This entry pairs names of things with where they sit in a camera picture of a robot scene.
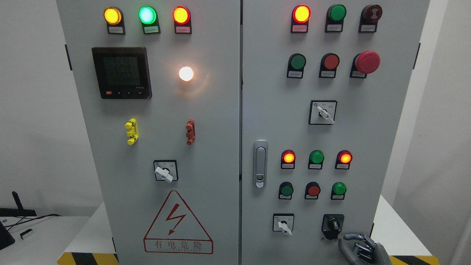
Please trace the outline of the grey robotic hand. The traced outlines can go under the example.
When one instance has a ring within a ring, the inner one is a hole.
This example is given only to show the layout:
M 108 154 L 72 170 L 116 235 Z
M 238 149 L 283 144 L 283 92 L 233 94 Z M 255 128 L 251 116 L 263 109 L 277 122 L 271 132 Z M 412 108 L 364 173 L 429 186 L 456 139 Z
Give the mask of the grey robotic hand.
M 344 235 L 338 240 L 338 247 L 349 265 L 392 265 L 383 245 L 367 235 Z

